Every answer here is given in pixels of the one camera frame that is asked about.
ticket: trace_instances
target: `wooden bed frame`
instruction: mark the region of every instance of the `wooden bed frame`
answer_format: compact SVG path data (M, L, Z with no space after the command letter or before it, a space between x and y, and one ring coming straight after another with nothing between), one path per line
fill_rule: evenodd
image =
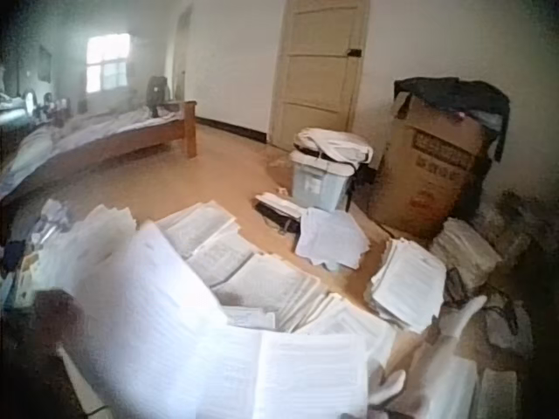
M56 155L28 176L15 190L7 195L0 206L15 202L34 189L62 180L69 175L91 168L103 161L126 155L142 148L153 147L171 141L180 141L183 153L188 158L196 157L196 102L165 104L169 110L183 109L183 120L134 129L110 135Z

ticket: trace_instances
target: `baseboard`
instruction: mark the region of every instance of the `baseboard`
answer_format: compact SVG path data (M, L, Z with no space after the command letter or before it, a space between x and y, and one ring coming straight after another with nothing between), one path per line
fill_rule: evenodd
M240 127L238 125L229 124L220 120L209 120L208 118L201 118L199 116L196 117L196 122L201 125L206 125L208 127L227 131L228 133L233 133L242 137L250 138L251 140L261 142L262 144L267 143L266 133L257 131L255 129Z

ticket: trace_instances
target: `wooden door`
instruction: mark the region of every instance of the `wooden door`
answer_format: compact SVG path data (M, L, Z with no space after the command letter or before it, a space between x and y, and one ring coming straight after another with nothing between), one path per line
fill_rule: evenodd
M288 0L270 141L291 149L305 127L349 130L368 0Z

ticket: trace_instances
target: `bedsheet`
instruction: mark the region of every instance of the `bedsheet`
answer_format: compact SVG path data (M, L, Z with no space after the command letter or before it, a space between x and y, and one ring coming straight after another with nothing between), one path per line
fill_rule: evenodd
M151 111L145 106L116 115L85 114L72 118L62 128L37 129L22 140L14 159L0 174L0 201L55 155L83 147L109 135L154 127L183 118L182 112L169 112L162 107L158 112L159 118L151 118Z

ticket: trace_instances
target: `window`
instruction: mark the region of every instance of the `window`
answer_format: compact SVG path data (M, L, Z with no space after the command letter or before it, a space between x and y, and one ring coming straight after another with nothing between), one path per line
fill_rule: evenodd
M88 93L127 86L126 61L130 53L130 35L118 33L89 38L87 42Z

